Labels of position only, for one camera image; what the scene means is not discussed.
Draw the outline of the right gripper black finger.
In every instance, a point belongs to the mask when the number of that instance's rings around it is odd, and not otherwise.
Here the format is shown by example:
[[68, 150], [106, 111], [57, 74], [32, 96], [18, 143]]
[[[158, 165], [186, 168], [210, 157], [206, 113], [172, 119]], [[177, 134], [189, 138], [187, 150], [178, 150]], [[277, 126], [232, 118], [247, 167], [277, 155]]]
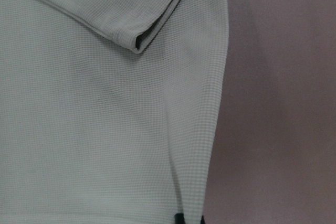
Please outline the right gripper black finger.
[[185, 224], [184, 214], [176, 213], [174, 216], [174, 223], [175, 224]]

